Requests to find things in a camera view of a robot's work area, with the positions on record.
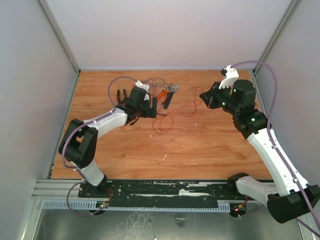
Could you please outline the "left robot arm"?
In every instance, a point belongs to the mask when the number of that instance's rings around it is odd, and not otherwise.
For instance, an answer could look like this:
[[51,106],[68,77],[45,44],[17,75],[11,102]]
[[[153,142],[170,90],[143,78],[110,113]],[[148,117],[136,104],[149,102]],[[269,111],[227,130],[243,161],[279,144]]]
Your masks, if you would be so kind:
[[157,104],[157,98],[148,90],[135,86],[112,110],[85,121],[73,119],[58,148],[62,162],[69,161],[70,167],[90,184],[91,193],[103,197],[108,186],[106,175],[95,162],[98,139],[116,128],[135,124],[139,118],[156,118]]

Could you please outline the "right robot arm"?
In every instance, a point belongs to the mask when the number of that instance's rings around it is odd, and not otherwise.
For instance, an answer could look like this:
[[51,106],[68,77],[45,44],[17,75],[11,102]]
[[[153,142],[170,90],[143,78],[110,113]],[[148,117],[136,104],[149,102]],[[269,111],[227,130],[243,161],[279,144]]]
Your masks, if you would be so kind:
[[310,185],[293,166],[267,128],[266,115],[256,108],[256,89],[249,80],[236,80],[232,87],[220,87],[216,81],[199,96],[209,109],[221,108],[232,115],[235,128],[259,154],[271,174],[274,187],[253,179],[246,173],[228,178],[227,194],[232,199],[251,197],[267,207],[278,223],[286,223],[309,213],[320,200],[320,187]]

